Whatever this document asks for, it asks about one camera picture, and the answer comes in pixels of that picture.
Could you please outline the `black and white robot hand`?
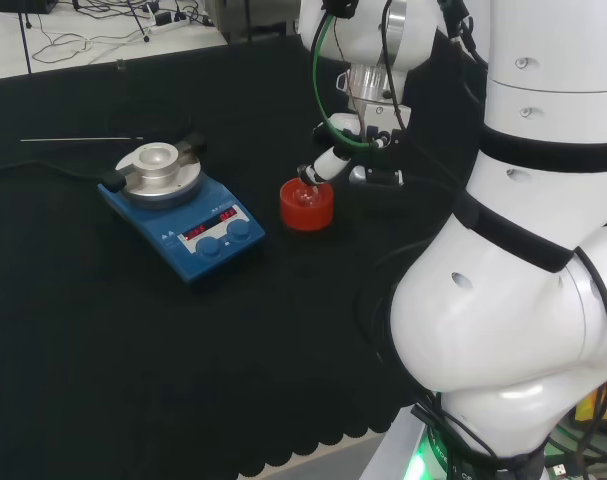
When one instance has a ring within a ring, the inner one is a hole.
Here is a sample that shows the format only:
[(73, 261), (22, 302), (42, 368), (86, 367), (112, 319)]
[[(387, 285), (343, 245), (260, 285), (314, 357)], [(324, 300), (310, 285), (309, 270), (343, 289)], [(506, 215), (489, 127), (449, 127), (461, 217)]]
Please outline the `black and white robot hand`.
[(306, 185), (317, 187), (330, 183), (349, 166), (359, 154), (382, 153), (409, 125), (412, 109), (399, 105), (402, 123), (389, 103), (357, 101), (357, 113), (335, 113), (322, 120), (313, 130), (313, 139), (327, 146), (312, 163), (297, 168), (298, 178)]

